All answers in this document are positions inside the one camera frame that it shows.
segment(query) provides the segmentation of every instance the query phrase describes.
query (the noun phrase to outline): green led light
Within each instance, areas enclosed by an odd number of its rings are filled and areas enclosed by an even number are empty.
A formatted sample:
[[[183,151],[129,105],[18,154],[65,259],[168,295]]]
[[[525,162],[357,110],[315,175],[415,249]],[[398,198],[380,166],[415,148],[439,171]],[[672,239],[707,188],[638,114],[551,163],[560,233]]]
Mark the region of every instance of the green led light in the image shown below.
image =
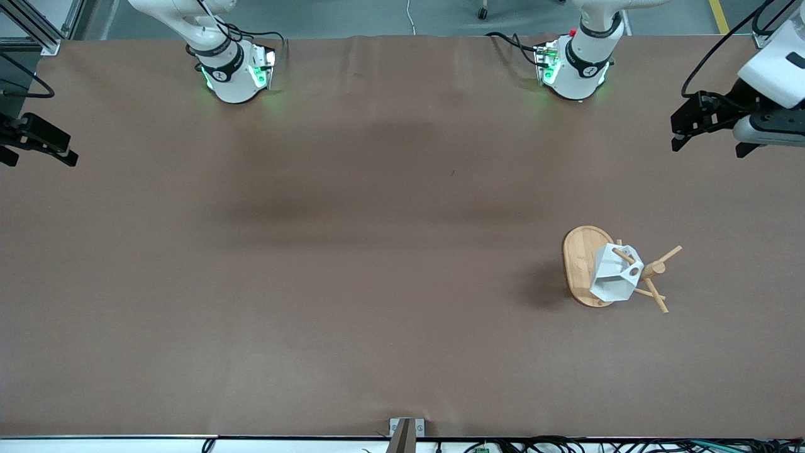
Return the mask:
[[[258,88],[263,88],[264,86],[266,86],[266,71],[263,71],[260,68],[252,68],[250,66],[249,74],[252,75],[252,78],[254,79],[254,84]]]
[[[545,69],[545,77],[543,77],[543,82],[548,85],[553,84],[556,80],[556,74],[559,73],[559,69],[562,67],[559,58],[555,58],[551,63],[551,66]]]
[[[604,65],[604,68],[601,70],[601,78],[598,79],[598,85],[604,83],[604,77],[606,76],[606,70],[609,69],[609,63]]]
[[[201,67],[201,73],[204,74],[204,79],[207,81],[207,88],[213,89],[213,83],[209,81],[209,76],[207,71],[204,70],[204,66]]]

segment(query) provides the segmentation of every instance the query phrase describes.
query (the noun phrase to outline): white cable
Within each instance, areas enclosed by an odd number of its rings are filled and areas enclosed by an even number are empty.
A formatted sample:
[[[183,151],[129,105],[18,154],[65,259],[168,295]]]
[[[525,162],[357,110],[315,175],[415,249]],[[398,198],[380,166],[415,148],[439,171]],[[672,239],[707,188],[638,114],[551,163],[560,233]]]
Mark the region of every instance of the white cable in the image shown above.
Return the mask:
[[[411,0],[408,0],[408,4],[405,7],[405,12],[408,14],[408,22],[411,23],[411,31],[413,31],[414,36],[416,36],[416,25],[414,25],[414,19],[411,18]]]
[[[202,7],[202,8],[204,8],[204,11],[207,13],[207,15],[208,15],[209,17],[211,17],[211,18],[213,18],[213,19],[216,19],[216,17],[215,17],[215,15],[213,14],[213,12],[209,10],[209,6],[207,6],[207,2],[205,2],[204,0],[200,0],[200,2],[199,2],[199,3],[201,4],[201,7]]]
[[[623,28],[624,28],[624,31],[626,32],[627,36],[631,36],[632,35],[632,24],[631,24],[631,22],[629,22],[629,14],[626,13],[626,10],[622,10],[621,11],[621,16],[623,16]]]

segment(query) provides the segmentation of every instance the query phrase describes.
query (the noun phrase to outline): brown table surface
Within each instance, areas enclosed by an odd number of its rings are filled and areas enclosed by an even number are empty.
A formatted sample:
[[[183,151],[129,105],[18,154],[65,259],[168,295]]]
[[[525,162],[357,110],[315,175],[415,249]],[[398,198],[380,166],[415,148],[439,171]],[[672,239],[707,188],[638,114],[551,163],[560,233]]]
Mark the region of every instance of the brown table surface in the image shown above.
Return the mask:
[[[295,41],[240,106],[180,41],[64,43],[27,109],[78,166],[0,168],[0,432],[803,434],[805,156],[670,150],[715,39],[624,39],[584,103],[486,38]],[[685,247],[670,314],[568,296],[584,224]]]

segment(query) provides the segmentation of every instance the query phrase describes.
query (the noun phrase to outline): wooden stick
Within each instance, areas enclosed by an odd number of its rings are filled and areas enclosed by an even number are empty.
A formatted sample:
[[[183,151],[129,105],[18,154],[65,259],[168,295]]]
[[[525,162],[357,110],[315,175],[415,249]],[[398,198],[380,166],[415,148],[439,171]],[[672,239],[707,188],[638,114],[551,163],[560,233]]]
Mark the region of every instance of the wooden stick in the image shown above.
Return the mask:
[[[614,249],[612,249],[612,251],[615,252],[615,255],[618,255],[621,258],[623,258],[624,260],[626,260],[627,263],[634,264],[634,258],[632,258],[631,256],[626,255],[623,251],[621,251],[621,249],[614,248]]]
[[[654,294],[649,293],[645,289],[635,288],[634,292],[637,294],[642,294],[643,296],[654,297]],[[665,300],[665,296],[661,295],[659,298]]]
[[[662,310],[663,313],[668,313],[668,307],[665,306],[665,302],[663,302],[663,299],[659,296],[657,288],[654,287],[654,282],[652,282],[650,278],[646,278],[646,285],[648,285],[651,295],[654,297],[657,305],[659,305],[659,309]]]
[[[643,273],[640,274],[640,278],[645,280],[646,278],[658,276],[663,272],[665,272],[665,263],[662,261],[652,261],[643,268]]]
[[[668,253],[666,253],[665,255],[663,255],[663,257],[662,257],[662,258],[660,258],[658,261],[659,261],[660,263],[665,263],[665,261],[666,261],[668,258],[671,258],[672,256],[676,255],[677,253],[679,253],[679,251],[680,251],[680,250],[682,250],[682,246],[681,246],[681,245],[678,245],[678,246],[674,247],[674,250],[671,250],[671,251],[669,251]]]

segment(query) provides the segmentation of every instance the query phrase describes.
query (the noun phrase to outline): black cable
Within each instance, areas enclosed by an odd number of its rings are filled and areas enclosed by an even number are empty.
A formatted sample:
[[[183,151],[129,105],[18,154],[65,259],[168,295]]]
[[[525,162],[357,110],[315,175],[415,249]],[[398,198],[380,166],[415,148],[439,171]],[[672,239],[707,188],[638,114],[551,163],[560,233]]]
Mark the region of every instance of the black cable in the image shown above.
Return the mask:
[[[749,451],[753,453],[762,453],[767,452],[766,449],[767,445],[763,442],[755,441],[754,439],[728,439],[728,438],[721,438],[715,441],[711,441],[710,443],[714,443],[716,445],[724,445],[727,447],[746,447],[749,448]]]
[[[523,453],[522,451],[520,451],[519,448],[515,447],[513,443],[511,443],[508,440],[505,440],[503,438],[491,438],[489,440],[485,440],[484,442],[476,443],[476,444],[472,445],[471,447],[467,448],[466,450],[464,450],[464,453],[470,453],[470,451],[472,451],[473,449],[476,449],[476,448],[478,448],[478,447],[480,447],[482,445],[485,445],[487,443],[493,443],[493,444],[497,445],[498,448],[500,448],[501,453]]]
[[[637,443],[633,443],[632,446],[629,447],[629,450],[627,450],[625,453],[632,453],[632,450],[634,450],[637,447],[638,447]]]
[[[0,79],[0,81],[4,81],[5,83],[7,83],[7,84],[9,84],[9,85],[18,86],[19,88],[22,88],[22,89],[24,89],[24,90],[28,91],[28,87],[27,87],[27,86],[25,86],[25,85],[23,85],[23,84],[21,84],[21,83],[17,83],[17,82],[15,82],[15,81],[10,81],[10,80],[8,80],[8,79]]]
[[[758,8],[757,8],[755,11],[753,11],[753,12],[752,12],[752,14],[750,14],[750,15],[746,16],[746,17],[745,17],[743,20],[741,20],[741,23],[737,24],[735,27],[733,27],[733,29],[732,29],[732,30],[730,30],[730,31],[729,31],[729,32],[728,32],[726,35],[724,35],[724,36],[723,36],[721,39],[719,39],[719,41],[716,43],[716,45],[714,45],[714,46],[713,46],[713,47],[712,47],[712,48],[711,48],[711,49],[710,49],[710,50],[707,52],[707,54],[705,54],[705,55],[704,55],[704,58],[702,58],[702,59],[701,59],[701,61],[699,62],[699,64],[697,64],[697,65],[696,65],[696,67],[695,67],[695,68],[693,69],[693,71],[691,72],[691,75],[687,76],[687,80],[685,80],[685,83],[683,83],[683,84],[682,84],[682,97],[683,97],[683,98],[692,98],[692,97],[693,97],[693,95],[694,95],[693,93],[688,93],[688,92],[687,92],[687,87],[688,87],[688,86],[691,84],[691,82],[693,81],[693,77],[695,77],[695,76],[696,76],[696,74],[697,74],[697,73],[698,73],[698,72],[699,72],[699,71],[702,69],[702,67],[704,66],[704,64],[705,64],[705,63],[707,63],[707,61],[710,59],[710,57],[712,56],[712,54],[716,53],[716,50],[718,50],[718,49],[721,47],[721,45],[723,45],[723,44],[724,44],[724,42],[726,42],[726,40],[727,40],[727,39],[729,39],[729,38],[731,38],[733,35],[735,35],[735,33],[736,33],[736,32],[737,32],[737,31],[738,31],[738,30],[739,30],[741,27],[743,27],[744,25],[746,25],[746,24],[747,24],[747,23],[748,23],[750,20],[752,20],[752,18],[756,17],[756,15],[758,15],[758,14],[759,14],[759,11],[763,11],[763,9],[764,9],[764,8],[766,8],[766,7],[767,7],[769,4],[771,4],[772,2],[774,2],[774,0],[765,0],[765,1],[764,1],[764,2],[763,2],[761,5],[760,5],[760,6],[758,6]]]
[[[533,64],[534,66],[539,66],[540,68],[547,68],[547,67],[548,67],[548,65],[547,65],[547,64],[545,64],[545,63],[538,63],[538,62],[536,62],[536,61],[532,60],[532,59],[531,59],[531,58],[528,56],[528,54],[526,53],[526,50],[527,50],[527,51],[529,51],[529,52],[533,52],[535,47],[537,47],[537,46],[541,46],[541,45],[545,44],[544,42],[543,42],[543,43],[539,43],[539,44],[534,44],[533,46],[524,46],[524,45],[522,45],[522,43],[520,42],[520,37],[519,37],[519,36],[517,36],[517,33],[514,33],[514,34],[511,36],[511,38],[509,38],[508,36],[506,36],[506,35],[504,35],[504,34],[502,34],[502,33],[498,32],[498,31],[492,31],[492,32],[490,32],[490,33],[487,33],[487,34],[486,34],[486,36],[489,36],[489,37],[494,37],[494,36],[496,36],[496,37],[498,37],[498,38],[503,38],[503,39],[504,39],[504,40],[505,40],[507,43],[509,43],[510,45],[513,45],[513,46],[515,46],[516,48],[520,49],[520,52],[522,52],[522,56],[523,56],[523,58],[525,58],[525,59],[526,59],[526,60],[527,60],[529,63]]]
[[[680,451],[691,451],[692,447],[678,447],[678,448],[655,448],[654,450],[648,450],[646,453],[678,453]]]
[[[4,96],[11,96],[11,97],[14,97],[14,98],[39,98],[39,99],[48,99],[48,98],[52,98],[52,97],[56,96],[56,92],[53,91],[53,88],[51,88],[50,85],[45,83],[45,81],[40,79],[35,73],[32,73],[28,68],[26,68],[25,66],[22,66],[17,60],[11,58],[5,52],[0,52],[0,56],[3,57],[4,59],[6,59],[6,61],[8,61],[9,63],[11,63],[14,66],[16,66],[17,69],[19,69],[20,71],[23,71],[25,74],[30,76],[31,79],[35,80],[37,83],[39,83],[42,86],[42,88],[45,88],[47,90],[47,93],[25,93],[25,94],[9,93],[9,92],[3,90],[2,94]],[[18,83],[14,83],[14,82],[10,82],[10,83],[12,85],[21,86]]]
[[[775,20],[780,19],[780,16],[782,16],[788,10],[788,8],[791,8],[791,5],[793,5],[794,2],[796,2],[796,0],[789,0],[788,4],[786,4],[780,11],[778,11],[777,15],[775,15],[763,28],[760,28],[758,26],[758,21],[760,20],[760,16],[768,7],[768,5],[765,5],[752,18],[752,31],[755,33],[755,35],[771,36],[772,34],[774,34],[774,30],[769,30],[769,27],[771,26],[772,23],[774,23]]]
[[[212,13],[210,12],[209,8],[207,7],[207,4],[204,3],[204,0],[196,0],[196,3],[198,3],[199,6],[201,6],[201,9],[204,10],[206,15],[208,15],[211,18],[213,18],[213,20],[215,21],[215,26],[218,27],[218,30],[221,33],[223,33],[224,36],[226,36],[226,39],[228,39],[229,41],[231,41],[233,43],[236,43],[236,42],[240,41],[241,39],[243,39],[243,36],[240,36],[238,39],[234,39],[232,37],[231,30],[228,27],[227,27],[227,30],[224,31],[224,29],[221,28],[221,20],[212,15]]]
[[[243,31],[243,30],[241,30],[240,28],[238,28],[238,27],[237,27],[235,24],[233,24],[233,23],[227,23],[227,22],[223,22],[223,21],[221,21],[220,19],[219,19],[219,21],[218,21],[218,22],[219,22],[221,25],[223,25],[224,27],[227,27],[228,29],[230,29],[230,30],[232,30],[232,31],[235,31],[235,32],[236,32],[236,33],[238,33],[238,34],[239,34],[241,37],[246,37],[246,38],[251,38],[251,39],[254,39],[254,37],[256,37],[256,36],[269,36],[269,35],[274,35],[274,36],[277,36],[277,37],[279,38],[279,41],[280,41],[280,42],[282,43],[282,45],[283,45],[283,46],[282,46],[282,47],[279,49],[279,52],[277,53],[277,58],[279,59],[279,57],[280,57],[282,54],[284,54],[284,53],[285,53],[285,49],[287,48],[287,43],[288,43],[288,40],[287,40],[287,39],[285,39],[285,36],[283,36],[283,34],[282,34],[282,33],[280,33],[280,32],[278,32],[278,31]]]
[[[525,448],[523,449],[523,453],[527,452],[528,450],[536,451],[537,453],[545,453],[537,447],[538,443],[546,443],[548,445],[552,445],[559,449],[559,453],[585,453],[584,446],[578,442],[575,438],[567,438],[563,436],[537,436],[530,438],[528,442],[525,443]],[[573,448],[573,445],[578,447],[578,451]]]
[[[214,438],[208,438],[204,441],[204,445],[201,446],[201,453],[209,453],[215,447],[215,440]]]
[[[777,30],[776,29],[769,30],[769,27],[771,27],[771,24],[774,23],[777,19],[780,19],[780,16],[784,15],[786,11],[788,11],[788,8],[791,8],[791,6],[794,5],[796,1],[797,0],[789,0],[789,2],[780,11],[778,11],[777,14],[774,15],[774,17],[771,18],[771,20],[762,28],[761,30],[763,32],[762,35],[767,35],[766,33],[768,33],[769,35],[774,34],[774,32]]]
[[[791,451],[791,449],[788,447],[793,447],[793,452],[799,453],[799,449],[802,448],[803,443],[805,443],[805,439],[798,438],[784,443],[783,446],[786,448],[786,451]]]

